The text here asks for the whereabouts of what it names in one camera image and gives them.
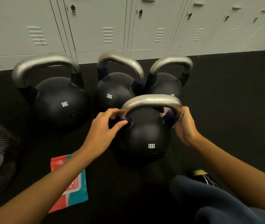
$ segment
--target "wet wipes package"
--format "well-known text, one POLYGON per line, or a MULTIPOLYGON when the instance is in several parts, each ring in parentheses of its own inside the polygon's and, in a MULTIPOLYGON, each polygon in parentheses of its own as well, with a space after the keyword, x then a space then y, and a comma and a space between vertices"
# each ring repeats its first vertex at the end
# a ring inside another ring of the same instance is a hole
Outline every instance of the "wet wipes package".
MULTIPOLYGON (((71 157, 70 155, 59 156, 51 158, 51 170, 55 170, 71 157)), ((82 203, 88 200, 87 184, 86 184, 86 171, 83 170, 68 186, 62 196, 51 208, 49 213, 71 205, 82 203)))

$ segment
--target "kettlebell with blue band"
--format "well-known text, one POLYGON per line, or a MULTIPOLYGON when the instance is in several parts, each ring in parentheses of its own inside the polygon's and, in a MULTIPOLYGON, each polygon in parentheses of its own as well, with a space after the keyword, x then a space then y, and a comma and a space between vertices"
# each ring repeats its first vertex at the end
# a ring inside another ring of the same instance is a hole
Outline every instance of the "kettlebell with blue band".
POLYGON ((176 119, 182 116, 181 101, 171 95, 147 94, 128 100, 119 117, 128 124, 117 133, 122 152, 138 159, 154 161, 168 149, 171 133, 160 112, 152 107, 168 107, 174 110, 176 119))
POLYGON ((143 94, 167 94, 175 96, 182 101, 182 88, 187 82, 192 68, 192 60, 186 56, 167 56, 157 60, 150 69, 143 94), (179 78, 168 73, 159 73, 161 67, 170 64, 184 66, 184 71, 179 78))
POLYGON ((70 57, 49 54, 30 57, 17 63, 12 78, 19 92, 37 117, 58 127, 69 127, 86 121, 90 115, 90 100, 84 89, 80 67, 70 57), (71 68, 71 78, 52 77, 30 85, 33 70, 54 65, 71 68))
POLYGON ((97 64, 98 85, 95 93, 101 112, 109 108, 121 108, 129 99, 141 94, 144 83, 144 71, 140 64, 118 52, 104 52, 97 64), (109 61, 123 64, 134 72, 134 79, 122 72, 108 73, 109 61))

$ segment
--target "ventilation slot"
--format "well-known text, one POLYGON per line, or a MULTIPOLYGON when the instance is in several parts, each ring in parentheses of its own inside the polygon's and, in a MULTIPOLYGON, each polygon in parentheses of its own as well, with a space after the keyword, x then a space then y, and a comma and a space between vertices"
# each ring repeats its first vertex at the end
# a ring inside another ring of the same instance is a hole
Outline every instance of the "ventilation slot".
POLYGON ((261 31, 261 29, 257 29, 255 33, 252 35, 252 37, 250 37, 250 40, 254 39, 254 37, 259 33, 259 31, 261 31))
POLYGON ((47 45, 40 26, 27 26, 27 30, 35 45, 47 45))
POLYGON ((224 38, 224 40, 229 40, 229 38, 233 35, 234 32, 235 32, 235 29, 231 29, 229 33, 227 34, 227 36, 224 38))
POLYGON ((113 28, 111 26, 106 26, 103 28, 103 43, 113 42, 113 28))
POLYGON ((164 28, 158 28, 155 34, 154 42, 161 42, 163 38, 164 28))
POLYGON ((202 33, 204 32, 204 30, 205 30, 205 28, 200 28, 200 29, 197 31, 196 35, 194 36, 193 41, 198 41, 199 38, 201 37, 202 33))

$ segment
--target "hand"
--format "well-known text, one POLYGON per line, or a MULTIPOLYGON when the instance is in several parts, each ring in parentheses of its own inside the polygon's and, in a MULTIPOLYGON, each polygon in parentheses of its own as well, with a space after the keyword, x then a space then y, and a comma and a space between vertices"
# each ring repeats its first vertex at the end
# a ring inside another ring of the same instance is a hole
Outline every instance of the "hand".
POLYGON ((187 146, 190 146, 194 140, 198 139, 200 133, 197 131, 195 122, 187 106, 182 108, 183 116, 175 126, 175 131, 180 140, 187 146))
POLYGON ((108 148, 118 130, 127 124, 127 120, 123 120, 109 129, 109 118, 115 119, 115 115, 117 115, 119 111, 120 109, 118 108, 110 108, 106 112, 98 113, 97 117, 92 121, 92 125, 82 148, 90 149, 96 157, 100 156, 108 148))

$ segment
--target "locker door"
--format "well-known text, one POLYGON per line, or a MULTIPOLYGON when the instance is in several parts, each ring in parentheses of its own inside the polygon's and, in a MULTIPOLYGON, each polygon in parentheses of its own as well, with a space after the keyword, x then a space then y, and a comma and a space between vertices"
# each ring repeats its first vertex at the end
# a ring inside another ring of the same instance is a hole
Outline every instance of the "locker door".
POLYGON ((222 46, 237 43, 237 35, 244 31, 244 22, 247 20, 253 8, 261 0, 234 0, 228 11, 222 15, 221 23, 209 44, 212 46, 222 46))
POLYGON ((174 47, 202 46, 227 1, 191 0, 174 47))
POLYGON ((265 49, 265 0, 254 8, 245 28, 240 47, 242 51, 265 49))
POLYGON ((167 48, 182 3, 183 0, 137 0, 131 49, 167 48))
POLYGON ((123 50, 126 1, 64 0, 76 53, 123 50))
POLYGON ((49 0, 0 0, 0 62, 10 62, 11 56, 64 52, 49 0))

